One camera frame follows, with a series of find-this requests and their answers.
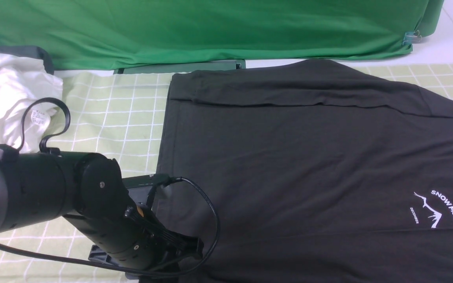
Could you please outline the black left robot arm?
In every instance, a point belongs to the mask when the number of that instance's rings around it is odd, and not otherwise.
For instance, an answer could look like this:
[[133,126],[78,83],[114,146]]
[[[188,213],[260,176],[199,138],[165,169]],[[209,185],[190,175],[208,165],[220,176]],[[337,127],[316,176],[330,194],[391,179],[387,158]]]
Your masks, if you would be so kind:
[[0,250],[139,276],[180,276],[180,261],[192,257],[201,265],[210,256],[201,239],[168,230],[152,211],[157,190],[181,181],[166,174],[123,178],[117,161],[99,153],[20,154],[0,145],[0,233],[63,217],[94,243],[88,261]]

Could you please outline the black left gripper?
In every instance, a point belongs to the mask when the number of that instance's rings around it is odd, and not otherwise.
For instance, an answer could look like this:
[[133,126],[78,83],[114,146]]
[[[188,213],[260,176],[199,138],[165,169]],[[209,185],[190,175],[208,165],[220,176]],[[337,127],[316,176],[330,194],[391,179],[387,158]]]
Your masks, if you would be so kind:
[[114,267],[138,272],[179,272],[179,261],[203,259],[204,242],[168,230],[148,208],[131,197],[83,199],[65,219],[93,242],[93,259],[106,254]]

